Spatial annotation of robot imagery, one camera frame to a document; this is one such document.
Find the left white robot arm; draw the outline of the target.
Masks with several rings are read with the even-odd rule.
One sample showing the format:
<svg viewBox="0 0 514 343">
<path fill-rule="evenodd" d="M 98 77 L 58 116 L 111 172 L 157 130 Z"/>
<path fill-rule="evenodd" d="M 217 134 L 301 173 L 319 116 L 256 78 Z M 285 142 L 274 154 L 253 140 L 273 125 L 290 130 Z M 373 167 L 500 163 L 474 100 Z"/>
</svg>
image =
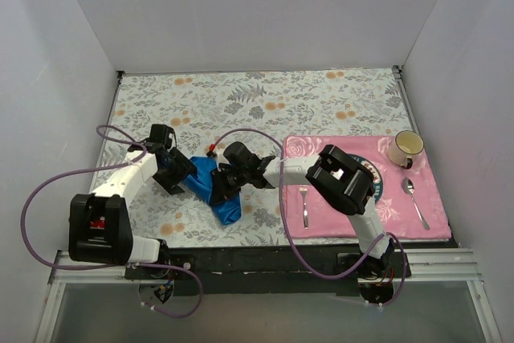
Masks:
<svg viewBox="0 0 514 343">
<path fill-rule="evenodd" d="M 152 125 L 140 144 L 130 145 L 126 162 L 91 193 L 71 200 L 68 252 L 74 261 L 143 263 L 151 277 L 160 279 L 171 268 L 170 258 L 162 253 L 164 242 L 133 234 L 129 206 L 148 182 L 170 195 L 182 193 L 180 184 L 195 177 L 197 168 L 177 149 L 173 128 L 161 124 Z"/>
</svg>

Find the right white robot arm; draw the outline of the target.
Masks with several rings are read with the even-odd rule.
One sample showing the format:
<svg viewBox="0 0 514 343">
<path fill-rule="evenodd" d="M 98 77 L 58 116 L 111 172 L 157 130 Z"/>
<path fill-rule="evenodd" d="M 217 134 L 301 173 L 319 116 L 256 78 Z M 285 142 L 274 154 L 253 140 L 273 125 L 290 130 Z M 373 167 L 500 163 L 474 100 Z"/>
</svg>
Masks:
<svg viewBox="0 0 514 343">
<path fill-rule="evenodd" d="M 226 163 L 210 171 L 212 192 L 210 206 L 228 202 L 242 186 L 250 184 L 256 189 L 277 189 L 285 186 L 307 185 L 337 212 L 347 216 L 358 241 L 361 254 L 358 260 L 343 272 L 322 274 L 309 266 L 292 241 L 287 224 L 284 232 L 293 253 L 313 275 L 326 280 L 338 280 L 358 271 L 379 277 L 393 266 L 396 236 L 385 232 L 376 211 L 373 175 L 361 163 L 335 145 L 326 145 L 318 154 L 280 159 L 259 157 L 243 143 L 234 142 L 224 151 Z"/>
</svg>

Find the blue cloth napkin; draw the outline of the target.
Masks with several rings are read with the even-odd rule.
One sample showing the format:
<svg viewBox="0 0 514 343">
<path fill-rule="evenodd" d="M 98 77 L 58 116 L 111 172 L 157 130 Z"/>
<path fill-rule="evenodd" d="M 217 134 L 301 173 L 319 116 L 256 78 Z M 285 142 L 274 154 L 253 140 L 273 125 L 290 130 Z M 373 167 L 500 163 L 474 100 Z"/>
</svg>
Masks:
<svg viewBox="0 0 514 343">
<path fill-rule="evenodd" d="M 239 221 L 242 215 L 239 191 L 230 192 L 216 160 L 191 157 L 190 161 L 197 173 L 188 175 L 182 184 L 209 205 L 223 226 Z"/>
</svg>

